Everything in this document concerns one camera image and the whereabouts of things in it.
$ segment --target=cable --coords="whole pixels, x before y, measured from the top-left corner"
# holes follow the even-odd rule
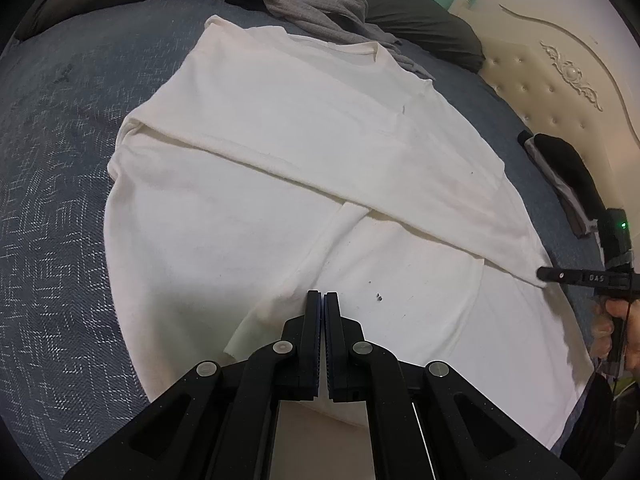
[[[625,386],[624,388],[622,388],[622,391],[620,391],[620,393],[616,394],[614,391],[614,397],[613,400],[618,400],[620,397],[624,396],[631,388],[633,388],[634,386],[636,386],[635,382],[629,383],[627,386]]]
[[[633,298],[631,297],[631,291],[629,290],[629,297],[627,298],[627,303],[628,306],[626,308],[626,316],[625,316],[625,320],[622,323],[622,341],[620,343],[620,348],[618,349],[618,355],[617,357],[617,362],[622,364],[622,354],[625,351],[625,347],[626,347],[626,327],[628,325],[629,322],[629,316],[631,314],[631,304],[633,303]],[[618,387],[618,381],[620,380],[620,369],[618,369],[618,372],[616,373],[616,378],[613,381],[613,391],[615,392],[617,387]],[[611,401],[611,408],[610,408],[610,412],[609,412],[609,431],[611,432],[611,436],[613,437],[613,439],[615,440],[616,438],[616,406],[618,405],[618,398],[620,396],[615,396],[613,397],[612,401]]]

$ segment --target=white cloth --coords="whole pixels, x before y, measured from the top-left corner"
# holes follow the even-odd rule
[[[125,118],[108,170],[113,300],[151,399],[200,360],[276,339],[310,288],[338,291],[399,359],[449,360],[545,445],[586,384],[577,323],[535,286],[548,260],[502,162],[375,43],[210,18]]]

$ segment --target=headboard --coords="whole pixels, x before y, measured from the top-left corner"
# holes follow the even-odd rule
[[[474,12],[455,0],[449,12],[482,42],[479,72],[534,133],[569,142],[606,207],[624,208],[640,250],[640,135],[618,83],[586,41],[526,9]]]

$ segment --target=stain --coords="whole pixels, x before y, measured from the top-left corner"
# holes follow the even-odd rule
[[[54,84],[56,84],[56,83],[62,83],[62,82],[69,83],[69,82],[70,82],[70,81],[69,81],[69,74],[70,74],[70,72],[72,71],[73,67],[74,67],[74,66],[73,66],[71,63],[69,63],[69,64],[68,64],[68,65],[67,65],[67,66],[62,70],[62,73],[60,74],[60,76],[58,76],[58,77],[53,81],[53,83],[54,83]]]

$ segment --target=human hand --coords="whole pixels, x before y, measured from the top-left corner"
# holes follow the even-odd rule
[[[591,357],[607,358],[611,350],[613,332],[613,321],[610,315],[625,319],[628,305],[625,300],[607,300],[606,312],[603,312],[599,304],[595,305],[596,317],[591,324],[591,333],[594,337]],[[636,378],[640,376],[640,300],[631,304],[629,312],[629,322],[626,326],[625,368],[633,372]]]

